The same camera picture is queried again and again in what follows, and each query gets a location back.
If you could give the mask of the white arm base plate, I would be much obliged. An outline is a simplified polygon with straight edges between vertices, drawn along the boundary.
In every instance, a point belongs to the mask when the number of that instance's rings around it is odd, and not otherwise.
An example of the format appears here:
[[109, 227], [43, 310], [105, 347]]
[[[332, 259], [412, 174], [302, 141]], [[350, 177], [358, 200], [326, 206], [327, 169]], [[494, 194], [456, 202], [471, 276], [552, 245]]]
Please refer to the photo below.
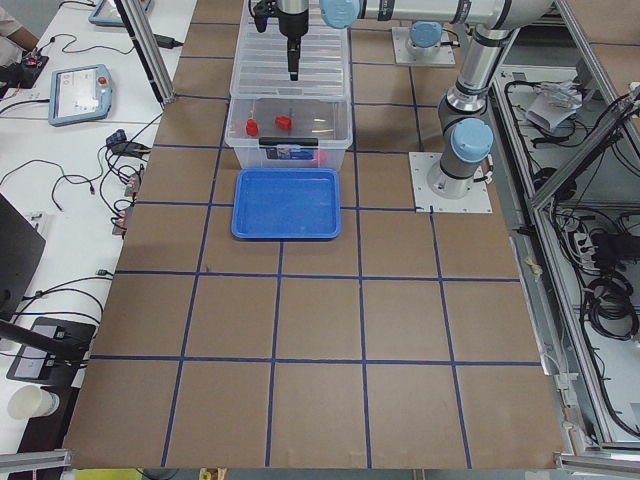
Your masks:
[[415, 210], [422, 213], [491, 214], [493, 212], [481, 168], [473, 178], [457, 180], [441, 169], [441, 153], [410, 152], [409, 165]]
[[393, 27], [395, 62], [404, 66], [453, 67], [455, 56], [449, 35], [440, 24], [418, 22]]

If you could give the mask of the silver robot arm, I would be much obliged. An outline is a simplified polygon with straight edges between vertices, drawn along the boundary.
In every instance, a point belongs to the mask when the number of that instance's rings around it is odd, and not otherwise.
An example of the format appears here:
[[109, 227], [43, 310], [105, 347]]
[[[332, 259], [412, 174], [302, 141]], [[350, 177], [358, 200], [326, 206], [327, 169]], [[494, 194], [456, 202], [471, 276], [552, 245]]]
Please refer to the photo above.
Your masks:
[[480, 119], [495, 71], [514, 33], [550, 8], [549, 1], [321, 1], [324, 22], [346, 29], [359, 19], [425, 20], [473, 27], [456, 82], [442, 98], [438, 115], [445, 150], [427, 175], [429, 188], [448, 199], [470, 189], [493, 145], [491, 128]]
[[[390, 30], [396, 49], [398, 64], [411, 63], [436, 55], [445, 45], [456, 45], [448, 41], [447, 32], [440, 23], [418, 21], [411, 26], [394, 26]], [[336, 30], [320, 22], [311, 25], [305, 38], [304, 50], [299, 60], [300, 80], [312, 75], [328, 73], [338, 83], [348, 73], [350, 62], [349, 34], [347, 30]]]

